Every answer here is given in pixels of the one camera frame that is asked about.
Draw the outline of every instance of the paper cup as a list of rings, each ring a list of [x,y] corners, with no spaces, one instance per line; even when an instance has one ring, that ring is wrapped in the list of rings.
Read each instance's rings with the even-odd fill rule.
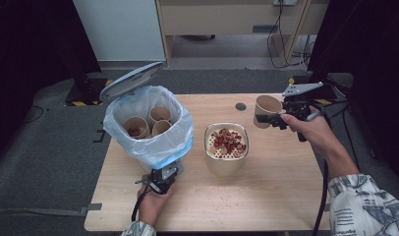
[[[165,120],[159,120],[154,124],[153,128],[151,128],[151,135],[153,137],[158,136],[164,132],[166,132],[169,128],[171,128],[171,123]]]
[[[133,139],[142,139],[150,134],[147,122],[140,116],[130,117],[123,125],[130,137]]]
[[[171,112],[165,106],[155,106],[152,109],[150,109],[149,119],[152,126],[154,126],[154,124],[156,124],[160,120],[165,120],[167,122],[170,122]]]
[[[282,103],[273,96],[260,95],[256,99],[254,123],[261,129],[266,129],[270,126],[269,123],[259,123],[256,115],[275,115],[282,111]]]

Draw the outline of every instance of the wall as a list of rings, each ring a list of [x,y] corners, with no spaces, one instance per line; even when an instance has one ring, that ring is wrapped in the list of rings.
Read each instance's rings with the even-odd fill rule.
[[[154,0],[74,0],[100,66],[164,61]]]

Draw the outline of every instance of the patterned sleeve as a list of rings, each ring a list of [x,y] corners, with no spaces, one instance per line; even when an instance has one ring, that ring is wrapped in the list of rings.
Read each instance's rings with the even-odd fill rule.
[[[334,178],[328,191],[331,235],[399,235],[399,201],[369,175]]]
[[[141,221],[133,221],[129,227],[123,231],[121,236],[155,236],[156,230],[149,224]]]

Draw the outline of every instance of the plastic bag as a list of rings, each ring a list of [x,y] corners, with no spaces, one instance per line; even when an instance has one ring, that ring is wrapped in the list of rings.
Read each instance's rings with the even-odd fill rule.
[[[132,116],[147,120],[151,108],[166,106],[171,112],[171,128],[151,139],[130,137],[123,124]],[[104,130],[119,143],[126,153],[153,169],[160,169],[181,159],[192,147],[194,122],[189,110],[164,87],[142,87],[134,94],[124,94],[108,105]]]

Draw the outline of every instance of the bowl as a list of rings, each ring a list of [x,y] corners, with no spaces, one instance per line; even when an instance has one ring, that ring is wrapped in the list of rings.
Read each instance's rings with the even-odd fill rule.
[[[205,163],[218,176],[236,173],[249,152],[249,138],[245,128],[234,123],[216,123],[205,130]]]

